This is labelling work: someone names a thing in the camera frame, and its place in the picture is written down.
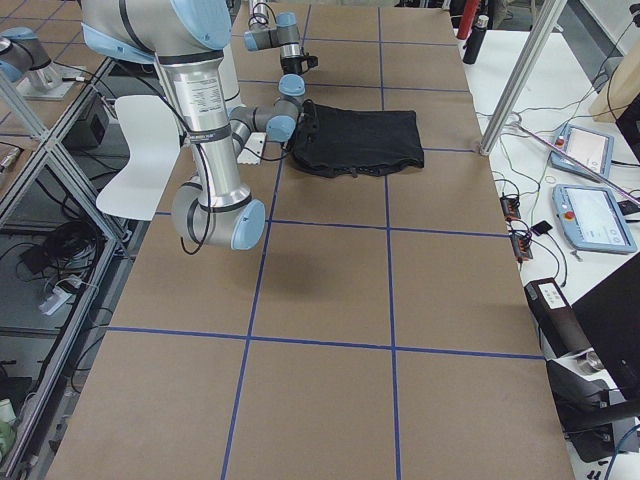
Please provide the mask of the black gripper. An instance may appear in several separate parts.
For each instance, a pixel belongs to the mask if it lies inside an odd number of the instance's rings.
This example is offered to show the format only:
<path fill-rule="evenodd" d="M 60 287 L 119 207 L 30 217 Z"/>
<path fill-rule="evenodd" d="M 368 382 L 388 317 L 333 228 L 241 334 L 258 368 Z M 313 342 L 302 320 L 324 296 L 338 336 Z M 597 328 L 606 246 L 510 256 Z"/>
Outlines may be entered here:
<path fill-rule="evenodd" d="M 302 76 L 311 69 L 311 56 L 309 54 L 291 57 L 281 57 L 280 66 L 282 72 Z"/>

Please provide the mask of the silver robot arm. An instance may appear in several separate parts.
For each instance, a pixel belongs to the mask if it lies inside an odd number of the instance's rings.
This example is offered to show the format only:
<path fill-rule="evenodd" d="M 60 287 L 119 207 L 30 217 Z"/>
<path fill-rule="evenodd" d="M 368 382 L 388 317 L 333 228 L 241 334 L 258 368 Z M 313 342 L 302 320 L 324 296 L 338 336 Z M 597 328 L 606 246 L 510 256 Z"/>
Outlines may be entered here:
<path fill-rule="evenodd" d="M 84 1 L 81 11 L 89 48 L 154 65 L 192 145 L 197 174 L 179 188 L 172 206 L 182 239 L 253 248 L 266 208 L 241 180 L 237 158 L 254 132 L 280 143 L 292 137 L 305 99 L 303 78 L 284 74 L 272 106 L 228 108 L 219 72 L 232 28 L 224 1 Z"/>
<path fill-rule="evenodd" d="M 248 30 L 243 34 L 248 51 L 277 49 L 284 74 L 302 76 L 318 66 L 318 58 L 304 50 L 293 12 L 275 13 L 267 1 L 250 1 L 248 13 Z"/>

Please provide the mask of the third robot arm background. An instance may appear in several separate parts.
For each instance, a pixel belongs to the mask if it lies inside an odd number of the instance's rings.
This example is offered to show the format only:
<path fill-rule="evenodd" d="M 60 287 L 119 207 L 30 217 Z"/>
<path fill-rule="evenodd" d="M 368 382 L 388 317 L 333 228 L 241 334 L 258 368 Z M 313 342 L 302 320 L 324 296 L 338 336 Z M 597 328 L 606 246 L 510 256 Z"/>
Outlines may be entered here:
<path fill-rule="evenodd" d="M 1 32 L 1 72 L 29 100 L 62 100 L 73 82 L 63 80 L 62 71 L 28 27 Z"/>

